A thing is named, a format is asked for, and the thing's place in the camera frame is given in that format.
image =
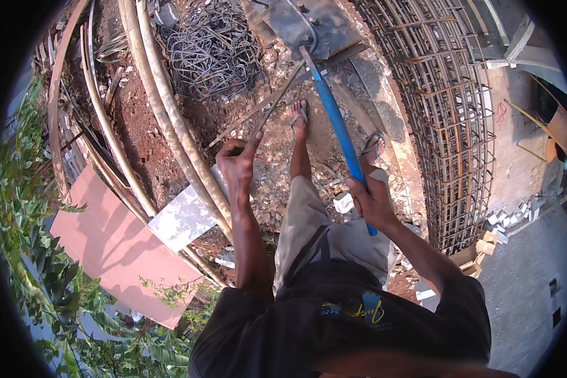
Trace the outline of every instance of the black t-shirt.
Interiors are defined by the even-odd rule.
[[[382,291],[358,264],[314,262],[272,305],[222,291],[191,353],[191,377],[316,377],[306,366],[341,352],[390,350],[429,358],[489,361],[484,291],[469,276],[446,283],[437,311]]]

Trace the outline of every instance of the dirt ground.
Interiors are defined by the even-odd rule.
[[[181,14],[184,14],[185,0],[174,2]],[[110,37],[123,33],[117,0],[101,0],[95,8],[95,49]],[[63,79],[72,89],[74,97],[80,99],[82,110],[91,117],[92,105],[88,98],[88,90],[80,68],[79,31],[74,32],[70,44],[70,53],[63,69]],[[203,151],[222,130],[243,116],[250,108],[264,100],[272,92],[283,86],[295,65],[287,61],[287,48],[281,43],[266,49],[261,64],[265,75],[257,80],[252,92],[243,91],[230,100],[223,98],[212,99],[210,102],[199,102],[187,98],[179,98],[183,115],[190,120],[191,133],[200,150]],[[131,55],[115,64],[104,65],[96,62],[97,78],[101,91],[104,93],[111,82],[111,76],[117,66],[126,69],[124,79],[117,89],[108,115],[113,119],[113,125],[122,146],[130,160],[133,169],[144,185],[150,198],[158,209],[162,209],[172,201],[189,183],[181,168],[175,161],[166,140],[161,135],[153,111],[144,94],[144,87],[136,71]],[[334,67],[335,72],[343,83],[353,92],[366,112],[374,119],[378,118],[374,104],[371,102],[361,80],[350,62],[343,62]],[[288,108],[295,100],[306,99],[310,104],[308,152],[312,164],[313,183],[330,214],[332,221],[344,222],[350,220],[349,214],[337,213],[334,209],[334,197],[348,188],[344,178],[348,177],[348,168],[342,157],[337,139],[333,133],[323,104],[318,98],[312,83],[306,81],[291,88],[277,105],[265,125],[265,137],[258,148],[254,164],[254,200],[251,207],[261,225],[264,240],[269,245],[275,245],[285,207],[288,201],[289,179],[288,170],[293,142],[289,127]],[[257,112],[238,126],[220,143],[208,150],[205,160],[209,165],[215,163],[215,156],[222,144],[230,138],[247,139],[263,118],[263,112]],[[361,125],[348,110],[341,106],[341,113],[359,153],[365,144],[367,135]],[[389,174],[389,185],[394,200],[395,213],[402,221],[412,219],[407,193],[403,179],[395,159],[390,162],[377,163]],[[212,228],[193,242],[196,248],[202,248],[204,256],[213,261],[217,253],[229,246],[227,238],[220,229]],[[223,274],[234,280],[234,273],[225,267],[219,267]],[[389,291],[404,298],[415,301],[413,282],[408,282],[405,275],[417,276],[415,271],[396,274],[391,279]]]

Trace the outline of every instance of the foot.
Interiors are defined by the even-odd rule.
[[[296,114],[298,114],[298,110],[299,109],[303,109],[305,111],[305,114],[308,116],[309,113],[306,111],[307,109],[307,102],[306,100],[302,100],[302,101],[297,101],[295,102],[290,108],[289,108],[289,117],[290,119],[294,118]],[[296,140],[306,140],[306,138],[308,137],[308,128],[306,126],[306,122],[305,122],[305,118],[300,115],[298,118],[296,118],[296,121],[294,122],[294,125],[292,125],[292,128],[294,129],[294,132],[296,134]]]
[[[382,140],[378,135],[374,135],[372,139],[368,142],[368,146],[366,149],[373,147],[376,143],[378,143],[378,147],[374,148],[370,152],[366,152],[365,154],[361,155],[359,158],[359,163],[361,165],[372,165],[378,156],[384,154],[385,152],[385,141]]]

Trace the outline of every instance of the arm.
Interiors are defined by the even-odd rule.
[[[219,151],[216,163],[227,182],[231,199],[236,287],[256,294],[270,304],[273,303],[273,282],[261,230],[249,206],[252,163],[263,135],[258,131],[247,143],[230,140]]]
[[[442,293],[447,281],[462,275],[460,268],[399,222],[384,182],[370,176],[365,180],[367,190],[354,178],[347,179],[357,215],[365,217],[369,224],[389,237],[408,257],[416,272]]]

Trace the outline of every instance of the metal plate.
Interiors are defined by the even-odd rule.
[[[353,24],[344,16],[333,0],[303,0],[302,3],[307,12],[300,14],[292,8],[298,3],[296,0],[291,0],[291,2],[288,0],[264,0],[264,2],[270,4],[267,9],[262,5],[242,0],[250,28],[255,33],[263,34],[256,30],[256,26],[260,24],[256,15],[256,12],[258,12],[260,18],[292,50],[292,59],[294,60],[302,59],[298,50],[301,45],[311,44],[310,41],[302,40],[303,35],[311,35],[306,21],[309,18],[315,18],[318,21],[317,24],[312,24],[318,40],[312,55],[318,60],[327,59],[362,40]]]

